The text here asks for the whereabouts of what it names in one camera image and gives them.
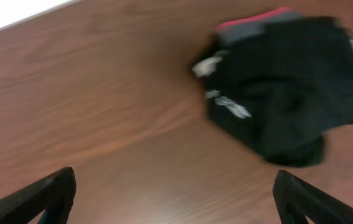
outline black plastic frame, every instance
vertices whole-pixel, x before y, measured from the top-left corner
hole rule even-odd
[[[277,174],[273,186],[282,224],[353,223],[353,208],[313,187],[285,170]]]
[[[73,169],[60,169],[0,199],[0,224],[28,224],[43,210],[39,224],[65,224],[75,192]]]

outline white wall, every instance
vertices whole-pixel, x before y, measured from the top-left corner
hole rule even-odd
[[[0,28],[72,0],[0,0]]]

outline wood grain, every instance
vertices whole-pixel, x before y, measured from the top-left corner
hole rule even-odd
[[[216,25],[278,6],[353,0],[84,0],[0,31],[0,198],[72,166],[69,223],[279,223],[276,171],[205,118],[187,65]],[[353,206],[353,126],[290,169]]]

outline white logo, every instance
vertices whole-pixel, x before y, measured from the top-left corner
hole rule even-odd
[[[226,96],[220,96],[220,92],[218,90],[212,90],[208,91],[206,93],[207,99],[209,98],[215,98],[215,103],[219,106],[225,106],[230,112],[232,112],[236,117],[238,118],[251,118],[252,115],[248,110],[242,106],[239,105],[238,103],[234,102],[230,98],[227,98]]]
[[[213,57],[202,60],[193,67],[193,72],[197,77],[209,76],[216,71],[216,64],[222,60],[222,56],[227,54],[226,50],[217,51]]]

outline black fabric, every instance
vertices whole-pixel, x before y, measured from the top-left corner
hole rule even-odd
[[[322,133],[353,124],[353,51],[333,18],[270,24],[226,50],[216,71],[202,79],[205,89],[218,90],[252,117],[236,117],[213,97],[209,118],[267,161],[317,164]]]
[[[259,20],[255,17],[251,17],[252,20],[249,22],[236,22],[234,25],[218,30],[218,37],[221,45],[229,45],[235,41],[259,35],[264,32],[266,24],[288,22],[302,18],[298,12],[291,9],[279,13],[273,13],[271,16],[264,16],[268,13],[276,12],[277,10],[280,9],[259,15],[262,17]]]

